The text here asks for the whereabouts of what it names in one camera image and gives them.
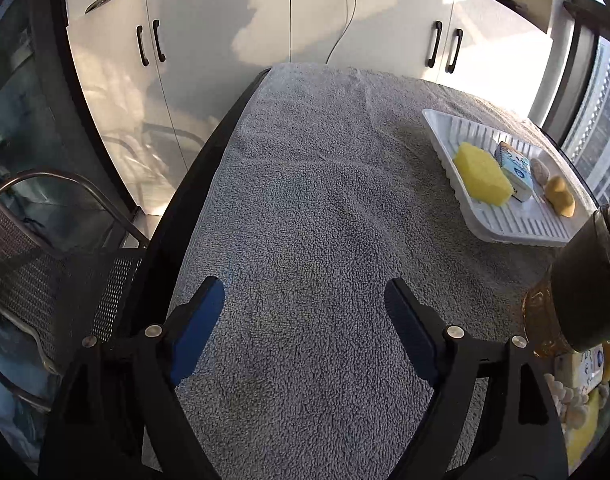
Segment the yellow potato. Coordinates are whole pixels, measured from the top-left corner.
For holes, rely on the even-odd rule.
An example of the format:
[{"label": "yellow potato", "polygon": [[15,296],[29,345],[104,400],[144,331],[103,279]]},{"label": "yellow potato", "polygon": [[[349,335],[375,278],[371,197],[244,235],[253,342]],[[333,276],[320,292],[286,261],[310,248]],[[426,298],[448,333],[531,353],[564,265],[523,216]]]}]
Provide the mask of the yellow potato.
[{"label": "yellow potato", "polygon": [[560,216],[571,218],[574,216],[576,202],[574,196],[567,189],[565,179],[560,175],[553,176],[545,184],[545,197],[551,202],[554,211]]},{"label": "yellow potato", "polygon": [[602,352],[605,357],[605,364],[602,369],[602,384],[607,384],[610,382],[610,342],[605,341],[602,344]]},{"label": "yellow potato", "polygon": [[589,401],[587,402],[587,419],[582,425],[582,428],[573,430],[568,427],[567,429],[567,464],[570,468],[580,462],[582,452],[587,448],[592,441],[592,438],[594,438],[598,426],[599,401],[600,393],[598,392],[598,388],[595,388],[589,394]]}]

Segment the white cabinet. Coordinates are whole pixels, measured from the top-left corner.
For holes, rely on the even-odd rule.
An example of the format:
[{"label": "white cabinet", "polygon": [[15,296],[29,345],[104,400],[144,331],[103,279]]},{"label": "white cabinet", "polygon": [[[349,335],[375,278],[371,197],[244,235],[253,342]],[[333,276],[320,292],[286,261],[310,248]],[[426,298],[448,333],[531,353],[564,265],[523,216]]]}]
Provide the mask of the white cabinet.
[{"label": "white cabinet", "polygon": [[162,215],[243,90],[289,60],[290,0],[110,0],[67,33],[118,173],[146,214]]},{"label": "white cabinet", "polygon": [[436,81],[453,0],[292,0],[291,60],[324,63],[354,1],[330,64]]},{"label": "white cabinet", "polygon": [[291,60],[325,62],[354,2],[330,64],[422,78],[529,113],[551,39],[495,0],[292,0]]},{"label": "white cabinet", "polygon": [[148,21],[145,0],[112,0],[72,21],[67,35],[89,111],[121,179],[146,214],[160,215],[187,168]]},{"label": "white cabinet", "polygon": [[527,116],[549,59],[547,34],[495,0],[454,0],[446,37],[438,83]]},{"label": "white cabinet", "polygon": [[254,77],[289,60],[290,0],[147,0],[147,11],[169,115],[190,166]]}]

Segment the electric cable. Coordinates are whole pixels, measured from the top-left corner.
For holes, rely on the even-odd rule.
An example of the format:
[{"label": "electric cable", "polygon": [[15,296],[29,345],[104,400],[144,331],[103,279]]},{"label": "electric cable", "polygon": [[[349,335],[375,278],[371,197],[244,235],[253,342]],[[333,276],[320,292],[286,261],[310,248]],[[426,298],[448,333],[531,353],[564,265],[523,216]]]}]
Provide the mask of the electric cable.
[{"label": "electric cable", "polygon": [[332,47],[331,51],[329,51],[329,56],[327,56],[327,61],[325,61],[325,64],[329,63],[329,60],[332,57],[332,54],[334,53],[334,50],[336,49],[336,46],[338,46],[338,43],[342,40],[342,37],[345,35],[345,33],[347,32],[347,29],[352,24],[352,20],[354,19],[354,14],[356,14],[356,0],[354,0],[354,10],[352,10],[352,16],[349,19],[349,22],[345,26],[344,30],[342,31],[341,35],[338,37],[338,39],[334,43],[334,46]]}]

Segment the gray towel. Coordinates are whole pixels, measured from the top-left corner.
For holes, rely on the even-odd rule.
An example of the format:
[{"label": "gray towel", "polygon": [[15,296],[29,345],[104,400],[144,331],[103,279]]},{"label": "gray towel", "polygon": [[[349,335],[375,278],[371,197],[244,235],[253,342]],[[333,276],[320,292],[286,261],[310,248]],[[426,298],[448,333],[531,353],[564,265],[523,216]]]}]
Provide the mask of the gray towel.
[{"label": "gray towel", "polygon": [[[274,67],[211,185],[172,305],[212,274],[226,304],[177,388],[225,480],[385,479],[432,391],[386,316],[401,276],[448,323],[505,341],[554,250],[466,227],[423,108],[540,145],[537,129],[434,83],[312,64]],[[466,460],[479,384],[452,465]]]}]

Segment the cabinet handle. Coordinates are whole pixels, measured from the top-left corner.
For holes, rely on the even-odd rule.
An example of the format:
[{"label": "cabinet handle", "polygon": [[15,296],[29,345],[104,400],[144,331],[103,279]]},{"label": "cabinet handle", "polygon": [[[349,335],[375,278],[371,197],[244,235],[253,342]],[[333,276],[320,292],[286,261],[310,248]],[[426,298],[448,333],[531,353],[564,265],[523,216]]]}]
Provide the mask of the cabinet handle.
[{"label": "cabinet handle", "polygon": [[160,27],[160,22],[158,20],[154,20],[154,23],[152,23],[152,25],[154,26],[154,40],[156,40],[156,50],[158,51],[158,59],[162,63],[167,58],[165,57],[165,54],[160,52],[160,42],[158,41],[158,27]]},{"label": "cabinet handle", "polygon": [[456,53],[454,54],[454,61],[451,62],[451,65],[447,65],[445,67],[445,71],[453,74],[454,70],[456,70],[456,62],[458,61],[458,53],[460,52],[460,44],[463,42],[463,30],[461,28],[457,28],[454,31],[454,35],[458,38],[458,43],[456,44]]},{"label": "cabinet handle", "polygon": [[438,44],[440,43],[440,35],[442,34],[442,22],[434,22],[434,27],[436,27],[436,43],[434,44],[434,53],[427,60],[427,66],[429,68],[434,68],[436,64],[436,55],[438,54]]},{"label": "cabinet handle", "polygon": [[143,66],[147,66],[149,64],[149,59],[145,57],[145,53],[143,51],[143,26],[139,25],[136,27],[136,37],[138,38],[138,50],[140,51],[140,60],[143,62]]}]

